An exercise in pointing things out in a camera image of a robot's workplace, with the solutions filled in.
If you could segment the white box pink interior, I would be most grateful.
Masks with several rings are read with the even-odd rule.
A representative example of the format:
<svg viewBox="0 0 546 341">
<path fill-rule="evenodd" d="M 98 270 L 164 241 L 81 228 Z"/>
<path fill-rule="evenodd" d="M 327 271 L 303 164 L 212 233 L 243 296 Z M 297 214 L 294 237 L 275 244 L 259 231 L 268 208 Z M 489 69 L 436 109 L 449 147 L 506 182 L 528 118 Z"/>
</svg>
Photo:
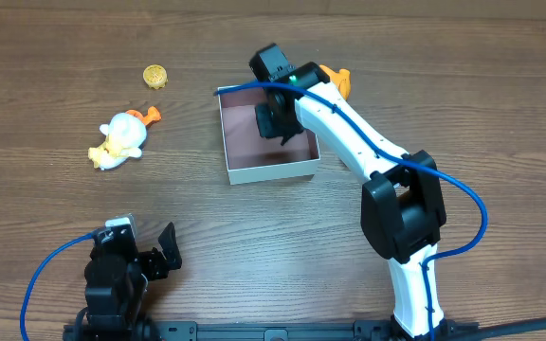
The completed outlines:
<svg viewBox="0 0 546 341">
<path fill-rule="evenodd" d="M 264 90 L 252 88 L 218 97 L 227 175 L 232 185 L 312 176 L 320 163 L 319 142 L 305 131 L 282 143 L 261 137 L 256 106 L 266 103 Z"/>
</svg>

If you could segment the orange rubber duck toy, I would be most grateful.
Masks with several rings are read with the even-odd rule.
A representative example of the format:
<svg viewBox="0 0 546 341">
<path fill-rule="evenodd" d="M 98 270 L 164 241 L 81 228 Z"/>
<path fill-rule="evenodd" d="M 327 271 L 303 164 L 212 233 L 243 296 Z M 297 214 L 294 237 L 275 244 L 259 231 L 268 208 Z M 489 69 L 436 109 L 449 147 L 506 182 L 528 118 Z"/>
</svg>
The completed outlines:
<svg viewBox="0 0 546 341">
<path fill-rule="evenodd" d="M 340 95 L 347 99 L 352 90 L 351 86 L 351 72 L 348 69 L 340 68 L 338 71 L 321 64 L 319 66 L 321 70 L 329 77 L 330 81 L 336 86 Z"/>
</svg>

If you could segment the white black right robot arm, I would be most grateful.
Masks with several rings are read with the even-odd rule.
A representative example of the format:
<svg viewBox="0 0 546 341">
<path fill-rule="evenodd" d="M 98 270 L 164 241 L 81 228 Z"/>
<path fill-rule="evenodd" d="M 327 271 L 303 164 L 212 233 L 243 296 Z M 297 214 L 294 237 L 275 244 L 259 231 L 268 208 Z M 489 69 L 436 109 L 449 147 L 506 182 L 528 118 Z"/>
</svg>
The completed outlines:
<svg viewBox="0 0 546 341">
<path fill-rule="evenodd" d="M 432 157 L 390 142 L 351 107 L 346 69 L 316 63 L 296 67 L 286 59 L 252 60 L 249 67 L 267 96 L 257 110 L 261 136 L 288 141 L 309 130 L 356 176 L 362 231 L 390 267 L 392 320 L 408 339 L 434 338 L 445 318 L 433 259 L 446 209 Z"/>
</svg>

